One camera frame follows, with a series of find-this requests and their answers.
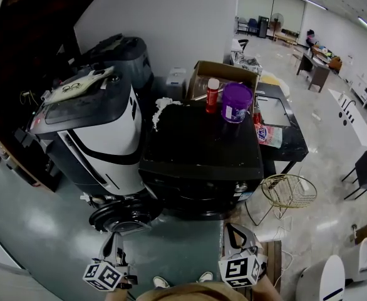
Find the pink white detergent bag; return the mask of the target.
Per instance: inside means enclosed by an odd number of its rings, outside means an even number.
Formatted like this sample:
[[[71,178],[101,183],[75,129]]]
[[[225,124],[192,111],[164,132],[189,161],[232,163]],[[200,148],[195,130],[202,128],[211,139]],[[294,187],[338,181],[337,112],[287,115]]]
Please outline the pink white detergent bag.
[[[282,128],[255,124],[257,140],[260,145],[279,149],[282,145]]]

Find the white box appliance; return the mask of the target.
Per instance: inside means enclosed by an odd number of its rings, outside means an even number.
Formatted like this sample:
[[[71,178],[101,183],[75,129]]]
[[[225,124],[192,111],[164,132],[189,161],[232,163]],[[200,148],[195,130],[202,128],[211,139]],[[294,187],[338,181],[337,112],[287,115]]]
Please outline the white box appliance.
[[[172,68],[165,82],[167,97],[172,100],[183,100],[186,97],[187,72],[184,68]]]

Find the white sink counter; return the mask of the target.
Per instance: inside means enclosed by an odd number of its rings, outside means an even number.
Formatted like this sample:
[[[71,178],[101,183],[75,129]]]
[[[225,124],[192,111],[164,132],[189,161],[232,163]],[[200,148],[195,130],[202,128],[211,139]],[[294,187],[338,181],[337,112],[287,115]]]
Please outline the white sink counter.
[[[367,124],[356,107],[356,102],[343,92],[328,89],[328,120],[335,131],[355,146],[367,147]]]

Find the crinkled silver foil sheet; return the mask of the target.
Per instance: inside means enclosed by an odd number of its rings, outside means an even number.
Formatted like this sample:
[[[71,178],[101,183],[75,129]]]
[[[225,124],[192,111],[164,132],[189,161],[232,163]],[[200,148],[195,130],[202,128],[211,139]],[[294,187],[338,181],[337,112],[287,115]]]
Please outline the crinkled silver foil sheet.
[[[230,55],[230,64],[234,67],[248,70],[259,76],[262,74],[262,66],[259,64],[257,58],[244,55],[236,51],[232,51]]]

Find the black washing machine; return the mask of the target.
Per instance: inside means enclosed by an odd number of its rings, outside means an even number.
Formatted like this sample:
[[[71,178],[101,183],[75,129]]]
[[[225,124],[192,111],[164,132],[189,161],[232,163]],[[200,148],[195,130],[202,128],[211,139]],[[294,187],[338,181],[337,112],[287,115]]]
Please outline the black washing machine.
[[[147,133],[139,173],[168,214],[226,219],[264,177],[252,117],[233,124],[202,102],[167,105]]]

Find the brown desk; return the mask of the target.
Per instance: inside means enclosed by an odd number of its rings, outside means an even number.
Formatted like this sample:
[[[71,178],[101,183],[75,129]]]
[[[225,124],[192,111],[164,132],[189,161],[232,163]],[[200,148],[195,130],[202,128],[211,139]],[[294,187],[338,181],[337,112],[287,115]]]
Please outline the brown desk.
[[[319,88],[318,93],[321,93],[331,72],[329,67],[318,60],[316,56],[305,52],[302,54],[296,75],[299,76],[302,71],[305,71],[307,73],[306,77],[310,78],[308,90],[314,85]]]

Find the black metal chair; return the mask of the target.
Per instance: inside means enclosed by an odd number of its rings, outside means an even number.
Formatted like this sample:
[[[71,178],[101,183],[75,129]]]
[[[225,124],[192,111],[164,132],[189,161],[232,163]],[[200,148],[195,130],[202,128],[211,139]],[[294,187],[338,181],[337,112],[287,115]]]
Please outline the black metal chair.
[[[342,178],[342,182],[345,181],[353,172],[356,173],[356,178],[353,181],[353,184],[355,182],[358,183],[358,187],[351,192],[349,195],[347,195],[344,200],[347,200],[349,197],[353,196],[356,192],[359,190],[362,190],[362,192],[357,195],[354,200],[361,197],[365,192],[367,192],[367,150],[362,154],[362,156],[356,161],[353,169]]]

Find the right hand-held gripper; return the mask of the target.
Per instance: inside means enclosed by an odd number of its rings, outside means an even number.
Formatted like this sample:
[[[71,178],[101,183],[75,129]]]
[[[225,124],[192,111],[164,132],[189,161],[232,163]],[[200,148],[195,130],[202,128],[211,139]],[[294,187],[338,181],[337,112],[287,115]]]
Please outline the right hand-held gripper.
[[[224,253],[219,260],[221,280],[231,288],[252,287],[266,274],[266,263],[259,257],[253,231],[235,223],[224,227]]]

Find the round washer door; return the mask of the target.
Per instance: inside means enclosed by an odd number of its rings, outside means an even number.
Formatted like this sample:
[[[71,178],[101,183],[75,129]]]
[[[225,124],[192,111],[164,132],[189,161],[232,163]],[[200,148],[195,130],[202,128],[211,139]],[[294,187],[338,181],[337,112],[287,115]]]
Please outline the round washer door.
[[[162,210],[162,204],[156,199],[122,199],[96,210],[89,217],[89,224],[97,231],[109,233],[147,230]]]

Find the wooden slatted floor mat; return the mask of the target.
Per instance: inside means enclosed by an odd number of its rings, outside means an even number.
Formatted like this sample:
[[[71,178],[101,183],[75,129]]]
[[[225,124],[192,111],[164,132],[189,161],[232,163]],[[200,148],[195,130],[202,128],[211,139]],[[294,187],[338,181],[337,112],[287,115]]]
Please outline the wooden slatted floor mat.
[[[266,243],[267,276],[277,290],[281,289],[282,243],[269,241]]]

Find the cardboard box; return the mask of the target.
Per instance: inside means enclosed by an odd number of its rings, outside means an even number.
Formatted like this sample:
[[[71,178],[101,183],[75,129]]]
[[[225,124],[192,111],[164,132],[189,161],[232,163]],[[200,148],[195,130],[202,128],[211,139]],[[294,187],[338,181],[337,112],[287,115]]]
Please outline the cardboard box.
[[[223,63],[198,61],[189,81],[186,99],[194,100],[200,98],[205,100],[209,78],[218,79],[220,89],[224,87],[225,83],[237,82],[242,83],[252,92],[256,91],[258,82],[258,75],[249,70]]]

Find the black tall cabinet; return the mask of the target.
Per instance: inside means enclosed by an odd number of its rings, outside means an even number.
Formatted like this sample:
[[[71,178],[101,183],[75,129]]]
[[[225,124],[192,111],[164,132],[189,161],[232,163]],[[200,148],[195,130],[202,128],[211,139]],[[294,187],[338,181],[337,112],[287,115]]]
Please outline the black tall cabinet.
[[[263,16],[259,16],[258,18],[258,37],[266,38],[267,30],[269,27],[269,19]]]

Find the red bottle white cap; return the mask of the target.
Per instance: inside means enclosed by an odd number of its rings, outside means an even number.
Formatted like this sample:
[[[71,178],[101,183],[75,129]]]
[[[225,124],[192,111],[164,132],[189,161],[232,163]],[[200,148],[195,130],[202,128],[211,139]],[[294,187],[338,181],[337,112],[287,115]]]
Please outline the red bottle white cap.
[[[217,109],[217,99],[219,94],[219,81],[216,78],[209,78],[207,83],[206,112],[215,113]]]

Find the black side table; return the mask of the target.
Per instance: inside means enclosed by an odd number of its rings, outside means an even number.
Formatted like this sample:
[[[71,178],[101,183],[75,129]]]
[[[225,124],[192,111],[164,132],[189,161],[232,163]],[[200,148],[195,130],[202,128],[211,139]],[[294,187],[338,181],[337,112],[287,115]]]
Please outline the black side table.
[[[280,86],[258,83],[256,101],[261,109],[263,124],[282,129],[280,148],[260,146],[262,160],[268,166],[273,166],[275,162],[286,162],[281,173],[287,174],[309,152],[299,123]]]

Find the person's left forearm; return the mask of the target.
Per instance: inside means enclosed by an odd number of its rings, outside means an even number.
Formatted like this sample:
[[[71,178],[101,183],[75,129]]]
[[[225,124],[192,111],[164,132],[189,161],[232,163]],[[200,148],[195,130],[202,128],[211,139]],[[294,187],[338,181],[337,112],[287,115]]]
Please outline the person's left forearm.
[[[130,292],[127,289],[116,289],[106,294],[104,301],[134,301],[130,297]]]

